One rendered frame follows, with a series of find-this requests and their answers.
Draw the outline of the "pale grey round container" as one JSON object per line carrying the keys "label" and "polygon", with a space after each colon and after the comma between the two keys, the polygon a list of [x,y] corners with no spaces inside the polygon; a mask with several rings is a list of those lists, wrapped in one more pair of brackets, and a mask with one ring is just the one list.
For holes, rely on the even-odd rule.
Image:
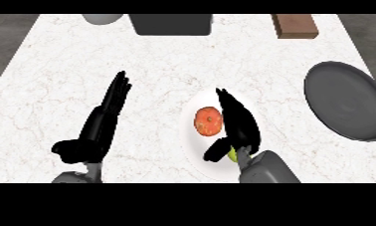
{"label": "pale grey round container", "polygon": [[93,25],[107,25],[122,18],[122,14],[84,14],[82,17]]}

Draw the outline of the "dark grey pan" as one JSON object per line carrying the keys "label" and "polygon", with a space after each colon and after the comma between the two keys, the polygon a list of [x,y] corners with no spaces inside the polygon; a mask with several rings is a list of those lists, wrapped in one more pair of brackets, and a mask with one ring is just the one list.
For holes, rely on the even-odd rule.
{"label": "dark grey pan", "polygon": [[321,62],[303,79],[303,95],[309,109],[343,137],[376,141],[376,81],[342,62]]}

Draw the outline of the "orange round squash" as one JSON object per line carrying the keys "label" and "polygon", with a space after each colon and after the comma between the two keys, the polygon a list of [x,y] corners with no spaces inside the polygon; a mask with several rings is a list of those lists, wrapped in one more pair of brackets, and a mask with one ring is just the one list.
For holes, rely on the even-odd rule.
{"label": "orange round squash", "polygon": [[202,136],[213,136],[222,126],[221,113],[215,107],[200,108],[194,113],[193,127]]}

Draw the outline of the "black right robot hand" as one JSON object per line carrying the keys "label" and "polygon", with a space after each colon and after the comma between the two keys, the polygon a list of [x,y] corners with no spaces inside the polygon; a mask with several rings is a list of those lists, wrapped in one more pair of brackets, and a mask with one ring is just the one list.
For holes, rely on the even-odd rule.
{"label": "black right robot hand", "polygon": [[258,152],[259,130],[250,111],[227,90],[215,90],[221,106],[225,137],[221,137],[203,153],[203,160],[218,162],[231,149],[250,147],[249,155]]}

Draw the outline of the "white plate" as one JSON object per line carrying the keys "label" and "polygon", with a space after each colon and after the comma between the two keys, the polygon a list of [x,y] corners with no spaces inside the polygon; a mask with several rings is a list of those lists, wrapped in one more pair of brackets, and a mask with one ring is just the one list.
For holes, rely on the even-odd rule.
{"label": "white plate", "polygon": [[205,107],[213,107],[221,111],[215,87],[208,87],[199,91],[182,108],[180,138],[187,161],[205,177],[219,182],[236,182],[239,178],[237,163],[227,156],[218,162],[203,160],[203,153],[209,146],[221,137],[225,137],[224,129],[213,136],[203,136],[196,131],[193,126],[194,114]]}

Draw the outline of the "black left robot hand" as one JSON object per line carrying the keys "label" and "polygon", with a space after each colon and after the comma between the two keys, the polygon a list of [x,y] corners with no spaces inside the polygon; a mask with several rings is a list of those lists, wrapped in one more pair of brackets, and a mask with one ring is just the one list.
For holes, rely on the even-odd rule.
{"label": "black left robot hand", "polygon": [[109,152],[118,116],[121,114],[126,95],[132,85],[125,72],[118,72],[109,85],[101,104],[94,107],[85,120],[79,137],[57,141],[51,152],[60,156],[65,163],[100,163]]}

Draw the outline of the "brown wooden block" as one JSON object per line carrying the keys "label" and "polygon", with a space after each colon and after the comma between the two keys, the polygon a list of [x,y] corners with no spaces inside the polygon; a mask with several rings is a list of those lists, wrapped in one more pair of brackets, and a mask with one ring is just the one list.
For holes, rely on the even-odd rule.
{"label": "brown wooden block", "polygon": [[309,14],[272,14],[275,35],[278,39],[314,39],[318,29]]}

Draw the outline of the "dark grey box appliance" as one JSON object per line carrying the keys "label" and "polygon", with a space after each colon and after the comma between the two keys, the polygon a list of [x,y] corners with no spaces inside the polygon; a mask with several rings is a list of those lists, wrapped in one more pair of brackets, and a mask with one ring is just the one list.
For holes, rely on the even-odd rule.
{"label": "dark grey box appliance", "polygon": [[135,33],[141,36],[206,36],[210,14],[131,14]]}

